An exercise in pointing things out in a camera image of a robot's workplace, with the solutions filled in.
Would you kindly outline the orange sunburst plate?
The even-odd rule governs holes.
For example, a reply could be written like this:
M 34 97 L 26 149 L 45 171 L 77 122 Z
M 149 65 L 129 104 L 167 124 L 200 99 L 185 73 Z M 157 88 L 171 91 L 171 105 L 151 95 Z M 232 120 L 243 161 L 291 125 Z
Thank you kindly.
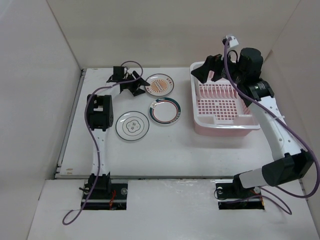
M 174 80 L 167 74 L 155 73 L 150 75 L 146 82 L 145 91 L 153 97 L 165 97 L 172 93 L 175 87 Z

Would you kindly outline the green red rimmed plate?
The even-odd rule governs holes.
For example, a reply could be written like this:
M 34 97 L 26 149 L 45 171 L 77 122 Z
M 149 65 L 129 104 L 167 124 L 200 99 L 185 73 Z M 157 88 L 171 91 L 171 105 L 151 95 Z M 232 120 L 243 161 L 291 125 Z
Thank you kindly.
M 177 122 L 181 116 L 180 104 L 173 98 L 163 97 L 154 100 L 148 109 L 149 117 L 156 124 L 167 126 Z

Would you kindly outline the white plate flower outline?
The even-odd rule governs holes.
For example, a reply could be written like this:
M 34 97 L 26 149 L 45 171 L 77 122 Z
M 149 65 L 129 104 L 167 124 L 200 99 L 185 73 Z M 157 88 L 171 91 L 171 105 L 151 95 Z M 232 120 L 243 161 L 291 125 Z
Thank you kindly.
M 140 111 L 123 113 L 116 121 L 117 135 L 129 142 L 142 139 L 150 129 L 150 122 L 145 114 Z

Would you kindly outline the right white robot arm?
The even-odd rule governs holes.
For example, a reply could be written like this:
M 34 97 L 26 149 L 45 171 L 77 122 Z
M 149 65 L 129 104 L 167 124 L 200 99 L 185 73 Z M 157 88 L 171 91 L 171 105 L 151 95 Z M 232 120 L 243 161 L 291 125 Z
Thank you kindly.
M 195 131 L 207 136 L 245 136 L 262 129 L 272 162 L 220 182 L 222 199 L 249 197 L 254 188 L 279 187 L 301 179 L 312 165 L 313 152 L 281 115 L 274 92 L 263 80 L 263 57 L 255 48 L 243 48 L 232 61 L 229 54 L 208 56 L 190 66 Z

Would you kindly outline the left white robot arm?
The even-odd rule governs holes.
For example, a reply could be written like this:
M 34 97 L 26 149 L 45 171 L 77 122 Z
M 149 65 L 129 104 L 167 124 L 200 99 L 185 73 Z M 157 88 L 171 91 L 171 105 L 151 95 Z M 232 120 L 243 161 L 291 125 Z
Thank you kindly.
M 114 123 L 113 100 L 124 90 L 128 90 L 134 97 L 144 94 L 141 87 L 150 84 L 143 79 L 143 67 L 136 61 L 141 73 L 128 72 L 125 61 L 113 67 L 113 73 L 106 81 L 106 85 L 97 88 L 87 96 L 84 109 L 84 121 L 93 140 L 93 160 L 91 174 L 88 179 L 88 188 L 100 198 L 105 199 L 111 195 L 112 182 L 110 166 L 105 157 L 105 140 L 108 131 Z

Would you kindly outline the pink dish rack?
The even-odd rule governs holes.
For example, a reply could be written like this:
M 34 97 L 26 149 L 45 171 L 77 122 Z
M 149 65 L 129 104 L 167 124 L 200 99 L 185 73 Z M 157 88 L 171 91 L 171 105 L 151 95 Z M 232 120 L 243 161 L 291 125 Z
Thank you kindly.
M 261 129 L 230 82 L 201 83 L 190 76 L 194 130 L 210 137 L 244 137 Z

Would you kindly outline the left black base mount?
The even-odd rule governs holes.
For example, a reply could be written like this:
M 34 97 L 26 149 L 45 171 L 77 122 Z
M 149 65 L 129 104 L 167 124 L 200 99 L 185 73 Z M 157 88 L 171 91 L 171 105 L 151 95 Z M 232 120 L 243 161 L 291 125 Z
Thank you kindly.
M 84 210 L 122 211 L 127 209 L 128 183 L 116 182 L 111 185 L 111 193 L 94 190 L 84 206 Z

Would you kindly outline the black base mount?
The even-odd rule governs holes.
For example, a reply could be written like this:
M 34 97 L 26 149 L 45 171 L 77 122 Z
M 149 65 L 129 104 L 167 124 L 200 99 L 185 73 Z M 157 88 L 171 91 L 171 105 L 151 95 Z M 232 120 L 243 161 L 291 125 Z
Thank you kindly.
M 236 190 L 232 181 L 217 180 L 214 197 L 219 210 L 264 210 L 264 202 L 259 187 Z
M 111 185 L 111 193 L 94 190 L 84 206 L 84 210 L 122 211 L 127 209 L 128 183 L 116 182 Z

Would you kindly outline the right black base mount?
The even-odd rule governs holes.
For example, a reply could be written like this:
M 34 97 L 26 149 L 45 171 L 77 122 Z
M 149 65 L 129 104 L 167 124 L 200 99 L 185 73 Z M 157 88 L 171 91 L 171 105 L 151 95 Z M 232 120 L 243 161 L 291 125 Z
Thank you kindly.
M 217 180 L 214 197 L 219 210 L 264 210 L 264 202 L 259 187 L 236 190 L 232 181 Z

